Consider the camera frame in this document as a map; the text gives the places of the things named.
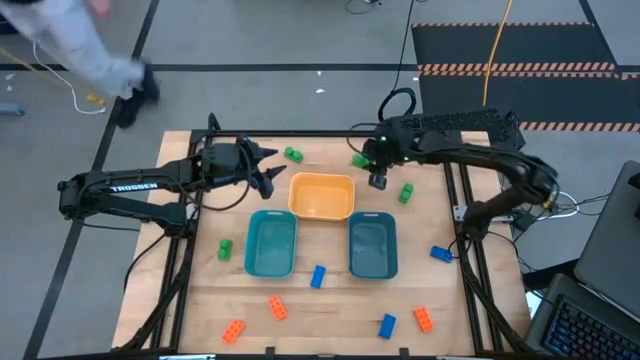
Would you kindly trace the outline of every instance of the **blue-green container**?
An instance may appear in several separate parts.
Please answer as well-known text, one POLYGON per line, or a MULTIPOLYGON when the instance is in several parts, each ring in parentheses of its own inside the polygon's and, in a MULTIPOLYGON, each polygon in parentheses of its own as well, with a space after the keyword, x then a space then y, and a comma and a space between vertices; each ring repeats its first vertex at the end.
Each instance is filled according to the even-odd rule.
POLYGON ((349 271, 363 279, 387 280, 398 273, 396 221, 383 212, 349 218, 349 271))
POLYGON ((288 211, 261 210, 251 215, 244 270, 264 278, 289 276, 296 257, 297 222, 288 211))

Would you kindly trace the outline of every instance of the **logo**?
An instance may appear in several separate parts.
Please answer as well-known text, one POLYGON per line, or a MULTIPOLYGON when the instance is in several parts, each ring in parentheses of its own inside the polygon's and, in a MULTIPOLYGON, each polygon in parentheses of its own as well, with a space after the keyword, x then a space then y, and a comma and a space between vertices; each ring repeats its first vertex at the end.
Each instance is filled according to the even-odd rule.
POLYGON ((127 191, 141 191, 141 190, 153 190, 157 189, 157 183, 140 184, 140 185, 125 185, 125 186, 112 186, 111 192, 127 192, 127 191))

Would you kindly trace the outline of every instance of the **floor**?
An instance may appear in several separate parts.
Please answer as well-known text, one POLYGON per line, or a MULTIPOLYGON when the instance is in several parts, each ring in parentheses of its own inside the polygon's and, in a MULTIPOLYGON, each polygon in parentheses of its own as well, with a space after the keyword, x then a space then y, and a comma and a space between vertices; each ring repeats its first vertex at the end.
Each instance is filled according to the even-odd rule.
MULTIPOLYGON (((358 16, 345 12, 345 2, 161 0, 143 56, 156 64, 181 64, 181 71, 158 74, 161 105, 141 115, 133 128, 116 131, 104 169, 153 166, 164 131, 203 128, 210 111, 226 129, 346 129, 373 119, 393 85, 395 73, 388 69, 400 55, 409 0, 383 0, 382 6, 358 16), (224 64, 247 66, 234 71, 189 66, 224 64), (296 71, 263 71, 251 64, 298 65, 291 67, 296 71), (389 66, 358 71, 362 66, 345 65, 338 66, 343 71, 330 71, 305 64, 389 66)), ((639 65, 638 3, 617 0, 614 8, 606 0, 589 2, 618 63, 639 65)), ((111 19, 98 22, 110 49, 131 54, 149 3, 114 0, 111 19)), ((416 5, 413 21, 498 21, 504 4, 429 0, 416 5)), ((585 20, 578 0, 515 0, 512 11, 514 22, 585 20)), ((31 47, 23 39, 3 37, 1 45, 32 61, 31 47)), ((405 59, 415 62, 411 39, 405 59)), ((417 88, 414 77, 405 71, 400 84, 417 88)), ((0 272, 9 275, 0 294, 0 359, 15 359, 25 350, 69 231, 70 223, 57 212, 55 184, 91 168, 108 114, 75 113, 66 90, 29 72, 0 71, 0 88, 2 101, 27 108, 25 117, 0 122, 0 164, 7 170, 0 191, 5 204, 15 204, 0 220, 0 272)), ((389 111, 403 106, 394 103, 389 111)), ((624 161, 640 160, 634 133, 524 136, 524 151, 559 169, 563 190, 576 199, 606 193, 624 161)), ((137 226, 107 217, 91 221, 137 226)), ((520 253, 533 267, 575 258, 594 221, 575 216, 537 224, 519 241, 520 253)), ((110 348, 135 239, 134 233, 82 230, 41 357, 110 348)))

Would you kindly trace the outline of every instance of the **black metal frame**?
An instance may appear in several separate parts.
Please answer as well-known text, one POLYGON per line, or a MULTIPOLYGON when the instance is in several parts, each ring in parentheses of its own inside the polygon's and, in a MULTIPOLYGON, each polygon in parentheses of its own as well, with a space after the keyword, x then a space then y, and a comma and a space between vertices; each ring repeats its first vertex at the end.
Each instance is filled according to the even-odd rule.
MULTIPOLYGON (((370 137, 373 135, 372 131, 314 131, 314 130, 221 130, 218 124, 210 124, 212 129, 209 130, 192 130, 190 137, 190 144, 188 155, 193 155, 197 150, 197 146, 200 141, 205 138, 206 144, 211 144, 216 137, 234 137, 239 135, 246 135, 252 138, 260 138, 260 137, 370 137)), ((459 132, 456 132, 457 136, 461 139, 459 132)), ((447 191, 449 194, 449 201, 451 211, 453 211, 453 206, 458 205, 457 191, 456 185, 454 181, 453 168, 451 164, 444 164, 444 173, 447 184, 447 191)), ((471 182, 469 179, 469 174, 465 166, 460 166, 460 176, 462 179, 462 188, 465 196, 465 201, 467 204, 473 201, 473 192, 471 189, 471 182)), ((201 201, 203 196, 203 192, 199 192, 196 194, 197 200, 201 201)), ((196 224, 199 222, 200 214, 195 219, 196 224)), ((456 241, 458 245, 458 249, 465 249, 465 239, 460 237, 458 231, 458 224, 453 221, 456 241)), ((182 332, 182 325, 184 320, 184 312, 186 309, 186 296, 189 287, 189 278, 191 274, 191 264, 193 260, 193 254, 195 249, 195 242, 197 237, 197 227, 195 229, 194 235, 186 239, 186 249, 184 252, 184 257, 182 259, 183 269, 179 271, 179 273, 174 276, 175 265, 178 262, 178 248, 180 247, 181 239, 172 238, 171 243, 169 245, 169 252, 167 254, 167 261, 165 264, 165 270, 163 274, 162 280, 162 289, 160 291, 159 304, 158 307, 154 310, 152 315, 149 317, 147 322, 152 321, 155 323, 153 327, 153 331, 150 334, 146 334, 147 337, 137 337, 134 342, 130 342, 129 346, 114 349, 114 352, 108 354, 92 354, 92 355, 82 355, 79 357, 70 357, 70 359, 74 360, 84 360, 84 359, 115 359, 115 358, 128 358, 135 357, 136 354, 144 355, 144 356, 155 356, 156 358, 160 355, 170 355, 177 354, 180 344, 180 336, 182 332), (179 283, 178 291, 175 291, 176 284, 179 283), (171 327, 171 335, 169 338, 169 346, 166 348, 161 348, 161 338, 163 331, 166 330, 165 322, 166 322, 166 309, 169 306, 169 303, 173 300, 174 296, 169 296, 171 293, 174 293, 174 296, 177 296, 177 301, 175 305, 174 311, 174 319, 171 327), (150 350, 140 350, 142 345, 147 340, 150 335, 150 350)), ((486 266, 486 257, 484 254, 484 248, 481 242, 474 242, 474 254, 476 263, 478 264, 478 273, 479 277, 482 281, 483 289, 490 295, 490 298, 493 299, 491 294, 491 283, 489 279, 489 273, 486 266)), ((464 263, 469 263, 469 254, 465 251, 460 251, 460 264, 461 266, 464 263)), ((492 354, 492 352, 488 352, 485 350, 482 340, 482 330, 480 326, 479 316, 478 316, 478 308, 476 305, 476 297, 466 282, 464 284, 464 292, 465 299, 467 305, 467 311, 469 314, 469 325, 471 328, 472 340, 474 352, 476 355, 484 353, 486 355, 492 354)), ((500 333, 493 323, 493 321, 489 318, 489 326, 492 337, 493 349, 497 350, 495 355, 506 355, 506 356, 517 356, 516 354, 506 354, 502 353, 502 339, 500 333)), ((275 349, 267 348, 265 349, 265 354, 254 354, 254 355, 243 355, 243 354, 216 354, 216 359, 275 359, 275 349)), ((277 355, 278 359, 318 359, 319 355, 277 355)), ((435 356, 411 356, 409 355, 408 349, 399 349, 399 355, 395 356, 365 356, 365 355, 356 355, 356 356, 336 356, 335 358, 339 359, 435 359, 435 356)))

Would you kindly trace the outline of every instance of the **striped mat edge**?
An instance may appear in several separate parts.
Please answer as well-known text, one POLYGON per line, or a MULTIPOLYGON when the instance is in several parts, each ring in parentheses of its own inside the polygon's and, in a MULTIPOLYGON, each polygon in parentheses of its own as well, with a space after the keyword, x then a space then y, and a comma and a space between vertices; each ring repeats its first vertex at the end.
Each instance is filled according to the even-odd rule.
MULTIPOLYGON (((415 23, 411 24, 411 28, 420 27, 453 27, 453 26, 498 26, 500 23, 492 22, 473 22, 473 23, 415 23)), ((591 26, 588 22, 511 22, 505 26, 591 26)))
MULTIPOLYGON (((570 63, 494 63, 491 71, 615 71, 609 62, 570 63)), ((452 63, 418 65, 419 71, 487 71, 486 63, 452 63)))
MULTIPOLYGON (((484 76, 484 71, 422 71, 421 76, 484 76)), ((515 78, 614 78, 620 75, 614 72, 566 72, 566 71, 492 71, 492 77, 515 78)))
POLYGON ((522 122, 520 130, 536 131, 584 131, 584 132, 640 132, 640 124, 601 122, 522 122))

